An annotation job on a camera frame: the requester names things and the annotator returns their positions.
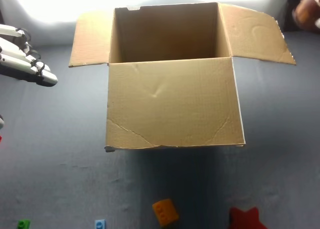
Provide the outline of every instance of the green block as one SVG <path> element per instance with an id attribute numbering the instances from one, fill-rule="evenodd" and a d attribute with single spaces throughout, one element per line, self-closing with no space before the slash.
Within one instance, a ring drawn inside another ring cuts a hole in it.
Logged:
<path id="1" fill-rule="evenodd" d="M 16 229 L 29 229 L 30 223 L 30 220 L 20 220 Z"/>

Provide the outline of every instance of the red star-shaped toy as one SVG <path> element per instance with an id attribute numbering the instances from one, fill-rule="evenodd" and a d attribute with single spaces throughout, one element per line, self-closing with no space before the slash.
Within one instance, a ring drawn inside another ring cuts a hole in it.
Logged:
<path id="1" fill-rule="evenodd" d="M 267 229 L 259 221 L 258 208 L 254 207 L 248 211 L 239 210 L 236 207 L 230 209 L 229 229 Z"/>

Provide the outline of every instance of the orange toy brick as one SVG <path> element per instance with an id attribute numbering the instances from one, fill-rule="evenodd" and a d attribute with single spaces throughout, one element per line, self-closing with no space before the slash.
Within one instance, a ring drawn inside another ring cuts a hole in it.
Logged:
<path id="1" fill-rule="evenodd" d="M 152 205 L 161 227 L 167 226 L 179 219 L 179 215 L 171 199 L 160 200 Z"/>

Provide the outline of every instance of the open cardboard box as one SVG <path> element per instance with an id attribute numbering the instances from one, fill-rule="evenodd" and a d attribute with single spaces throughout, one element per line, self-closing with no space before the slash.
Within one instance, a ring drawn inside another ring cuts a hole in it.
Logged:
<path id="1" fill-rule="evenodd" d="M 211 2 L 85 13 L 69 66 L 109 64 L 109 149 L 243 145 L 232 57 L 295 64 L 273 17 Z"/>

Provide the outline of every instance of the gray wall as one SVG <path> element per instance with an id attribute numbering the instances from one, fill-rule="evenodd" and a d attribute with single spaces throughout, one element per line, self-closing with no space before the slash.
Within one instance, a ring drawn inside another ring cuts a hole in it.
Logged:
<path id="1" fill-rule="evenodd" d="M 320 218 L 320 37 L 285 34 L 297 66 L 235 58 L 245 147 L 105 153 L 108 68 L 68 68 L 70 46 L 42 47 L 52 88 L 0 75 L 0 229 L 160 228 L 172 198 L 181 229 L 228 225 L 257 206 L 270 229 Z"/>

